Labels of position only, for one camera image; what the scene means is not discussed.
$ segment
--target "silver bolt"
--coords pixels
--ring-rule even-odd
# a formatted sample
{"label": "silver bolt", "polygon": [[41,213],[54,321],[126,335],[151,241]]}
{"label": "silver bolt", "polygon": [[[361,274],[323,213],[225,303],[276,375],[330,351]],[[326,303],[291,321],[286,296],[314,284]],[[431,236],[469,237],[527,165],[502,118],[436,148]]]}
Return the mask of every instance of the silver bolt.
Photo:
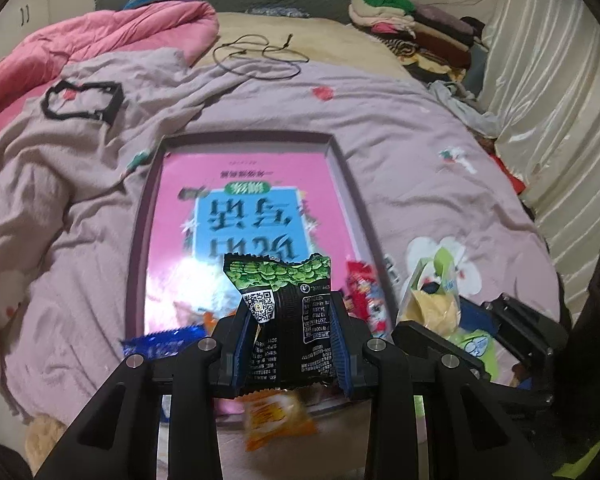
{"label": "silver bolt", "polygon": [[372,350],[374,352],[379,352],[381,350],[384,350],[386,348],[386,341],[384,341],[383,339],[380,338],[373,338],[370,339],[369,341],[366,342],[366,346],[369,348],[369,350]]}
{"label": "silver bolt", "polygon": [[444,354],[440,360],[447,368],[458,368],[460,364],[460,359],[453,354]]}
{"label": "silver bolt", "polygon": [[216,343],[216,340],[212,337],[205,337],[204,339],[198,341],[198,348],[200,348],[203,352],[209,352],[216,346],[218,346],[218,343]]}
{"label": "silver bolt", "polygon": [[144,357],[140,354],[133,354],[126,358],[126,365],[129,368],[138,368],[142,363],[144,363]]}

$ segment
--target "curtain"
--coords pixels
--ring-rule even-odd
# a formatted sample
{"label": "curtain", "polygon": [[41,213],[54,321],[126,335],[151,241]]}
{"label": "curtain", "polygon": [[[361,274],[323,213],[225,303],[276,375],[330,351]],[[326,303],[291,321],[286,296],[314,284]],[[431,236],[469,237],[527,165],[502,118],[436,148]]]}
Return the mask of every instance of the curtain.
{"label": "curtain", "polygon": [[600,249],[600,25],[582,0],[498,0],[481,103],[579,312]]}

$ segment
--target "pink quilt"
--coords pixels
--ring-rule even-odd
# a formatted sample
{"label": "pink quilt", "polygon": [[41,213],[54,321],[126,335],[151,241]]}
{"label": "pink quilt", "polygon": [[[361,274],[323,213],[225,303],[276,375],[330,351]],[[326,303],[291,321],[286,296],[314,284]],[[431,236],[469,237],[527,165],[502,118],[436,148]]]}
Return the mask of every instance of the pink quilt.
{"label": "pink quilt", "polygon": [[41,96],[68,63],[115,50],[181,49],[195,63],[218,35],[207,2],[161,2],[133,10],[99,10],[41,28],[0,61],[0,131]]}

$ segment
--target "white flower print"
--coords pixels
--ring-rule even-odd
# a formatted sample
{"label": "white flower print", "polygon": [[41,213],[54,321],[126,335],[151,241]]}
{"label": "white flower print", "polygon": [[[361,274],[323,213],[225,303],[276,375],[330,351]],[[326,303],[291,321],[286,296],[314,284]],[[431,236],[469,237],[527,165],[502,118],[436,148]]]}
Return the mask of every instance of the white flower print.
{"label": "white flower print", "polygon": [[[440,243],[437,243],[433,238],[421,236],[414,238],[407,247],[405,260],[409,277],[402,286],[402,297],[404,297],[407,286],[411,281],[413,271],[418,265],[420,259],[433,258],[440,247],[444,247],[454,258],[454,263],[456,264],[456,275],[458,279],[458,292],[460,295],[468,298],[478,294],[482,290],[482,278],[480,276],[480,272],[475,264],[469,261],[469,257],[466,254],[466,247],[464,245],[462,245],[452,236],[442,238]],[[430,282],[440,282],[440,279],[436,276],[433,262],[429,262],[422,271],[422,275],[418,280],[418,289]]]}

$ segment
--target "book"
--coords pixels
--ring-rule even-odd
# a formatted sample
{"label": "book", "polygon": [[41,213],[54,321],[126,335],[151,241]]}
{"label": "book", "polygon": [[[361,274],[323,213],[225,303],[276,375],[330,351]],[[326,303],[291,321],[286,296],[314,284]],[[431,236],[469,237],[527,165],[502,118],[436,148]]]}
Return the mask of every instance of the book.
{"label": "book", "polygon": [[332,290],[356,259],[324,153],[169,153],[150,236],[144,333],[231,314],[241,296],[225,253],[329,256]]}

